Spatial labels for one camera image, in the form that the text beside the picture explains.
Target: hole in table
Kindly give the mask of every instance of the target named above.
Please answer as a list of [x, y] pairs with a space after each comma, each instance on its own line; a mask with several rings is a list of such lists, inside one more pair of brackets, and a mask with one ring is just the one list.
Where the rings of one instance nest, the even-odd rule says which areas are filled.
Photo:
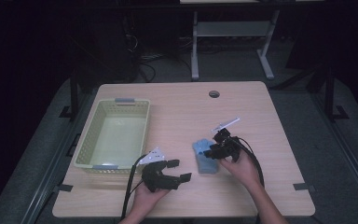
[[220, 96], [220, 93], [218, 91], [210, 91], [209, 96], [211, 96], [212, 98], [217, 98]]

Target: table top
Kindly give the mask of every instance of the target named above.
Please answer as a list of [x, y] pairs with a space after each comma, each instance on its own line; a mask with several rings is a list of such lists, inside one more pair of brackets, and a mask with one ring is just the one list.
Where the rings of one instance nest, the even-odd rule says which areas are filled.
[[[210, 91], [220, 96], [212, 98]], [[144, 98], [151, 102], [146, 150], [159, 147], [166, 160], [180, 160], [165, 175], [192, 173], [164, 197], [150, 217], [248, 217], [257, 214], [247, 190], [223, 167], [215, 175], [198, 173], [192, 144], [212, 140], [211, 129], [239, 117], [228, 127], [232, 136], [246, 140], [257, 156], [266, 190], [284, 216], [311, 216], [315, 208], [304, 183], [281, 122], [262, 82], [190, 82], [102, 85], [98, 90], [85, 129], [99, 100]], [[120, 217], [128, 175], [86, 173], [74, 166], [73, 158], [64, 185], [53, 208], [56, 217]], [[140, 180], [137, 175], [134, 184]], [[132, 198], [128, 211], [131, 210]]]

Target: hand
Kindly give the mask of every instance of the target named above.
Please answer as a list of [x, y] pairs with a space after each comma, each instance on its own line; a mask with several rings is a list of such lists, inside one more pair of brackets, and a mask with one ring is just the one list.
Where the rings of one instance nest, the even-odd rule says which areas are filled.
[[260, 184], [257, 169], [250, 157], [241, 150], [240, 157], [236, 162], [222, 159], [220, 164], [234, 175], [246, 188], [253, 184]]
[[130, 213], [120, 223], [136, 224], [141, 222], [153, 210], [158, 201], [169, 192], [170, 190], [167, 189], [156, 189], [155, 192], [151, 192], [145, 183], [140, 184], [135, 190]]
[[241, 150], [236, 162], [222, 159], [220, 164], [248, 189], [259, 212], [261, 223], [287, 224], [286, 219], [261, 185], [257, 169], [246, 152]]

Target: blue sponge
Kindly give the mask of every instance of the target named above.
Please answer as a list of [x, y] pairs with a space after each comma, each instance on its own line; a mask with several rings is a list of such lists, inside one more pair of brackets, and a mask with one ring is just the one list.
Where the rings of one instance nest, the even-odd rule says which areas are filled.
[[193, 143], [193, 149], [196, 152], [197, 164], [199, 165], [200, 174], [216, 174], [217, 162], [211, 158], [206, 158], [203, 151], [209, 150], [209, 146], [213, 145], [212, 141], [203, 138]]

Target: plastic basket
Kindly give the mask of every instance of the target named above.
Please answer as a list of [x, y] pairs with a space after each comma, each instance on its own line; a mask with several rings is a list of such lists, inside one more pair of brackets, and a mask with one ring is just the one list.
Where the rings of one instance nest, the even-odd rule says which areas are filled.
[[145, 99], [101, 100], [83, 131], [75, 167], [91, 173], [128, 173], [145, 149], [149, 109]]

